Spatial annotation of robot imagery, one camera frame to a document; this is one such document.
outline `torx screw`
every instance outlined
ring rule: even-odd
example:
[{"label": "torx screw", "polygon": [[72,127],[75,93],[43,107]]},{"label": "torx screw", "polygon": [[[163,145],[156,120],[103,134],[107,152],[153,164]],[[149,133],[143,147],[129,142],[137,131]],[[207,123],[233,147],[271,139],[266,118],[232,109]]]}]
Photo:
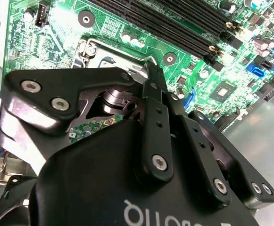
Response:
[{"label": "torx screw", "polygon": [[220,193],[227,194],[226,185],[220,179],[215,179],[214,185]]},{"label": "torx screw", "polygon": [[152,157],[152,164],[160,171],[165,171],[167,169],[166,160],[158,154]]},{"label": "torx screw", "polygon": [[66,111],[70,108],[70,104],[65,99],[62,99],[59,97],[54,98],[51,101],[51,105],[52,107],[54,107],[56,110],[59,110],[59,111]]},{"label": "torx screw", "polygon": [[257,194],[262,194],[262,190],[260,189],[260,187],[255,184],[254,182],[252,183],[252,187],[254,188],[254,190],[256,191]]},{"label": "torx screw", "polygon": [[38,93],[42,89],[40,84],[31,80],[23,81],[21,86],[25,91],[30,93]]}]

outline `mounting hole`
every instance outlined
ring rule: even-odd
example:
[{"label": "mounting hole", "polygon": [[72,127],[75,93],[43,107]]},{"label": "mounting hole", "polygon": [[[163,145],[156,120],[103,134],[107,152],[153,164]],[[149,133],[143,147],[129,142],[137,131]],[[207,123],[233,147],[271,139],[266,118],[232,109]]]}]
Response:
[{"label": "mounting hole", "polygon": [[205,148],[206,147],[202,142],[199,143],[199,145],[201,146],[201,148]]},{"label": "mounting hole", "polygon": [[159,108],[156,109],[156,112],[158,112],[159,114],[162,114],[162,113],[163,113],[162,110],[159,109]]},{"label": "mounting hole", "polygon": [[159,126],[160,128],[163,128],[163,124],[160,123],[159,121],[156,122],[156,125]]},{"label": "mounting hole", "polygon": [[88,24],[90,22],[90,18],[88,16],[84,16],[82,20],[85,24]]},{"label": "mounting hole", "polygon": [[135,103],[130,103],[130,104],[128,104],[128,106],[127,106],[127,110],[128,111],[133,111],[133,110],[135,110],[137,108],[137,104],[135,104]]}]

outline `ram slot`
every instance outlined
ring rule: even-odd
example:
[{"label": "ram slot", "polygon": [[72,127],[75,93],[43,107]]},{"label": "ram slot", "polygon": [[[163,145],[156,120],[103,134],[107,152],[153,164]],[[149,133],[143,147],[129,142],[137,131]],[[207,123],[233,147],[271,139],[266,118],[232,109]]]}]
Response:
[{"label": "ram slot", "polygon": [[194,44],[190,42],[187,42],[181,37],[173,35],[171,32],[169,32],[168,30],[162,27],[156,26],[156,24],[152,23],[151,21],[129,11],[128,9],[126,9],[123,6],[120,6],[117,3],[114,3],[110,0],[89,0],[89,1],[112,13],[115,13],[117,16],[122,17],[128,22],[152,33],[153,35],[180,47],[181,49],[191,53],[192,55],[198,57],[199,59],[203,59],[204,55],[208,54],[207,51],[200,49],[199,47],[195,46]]}]

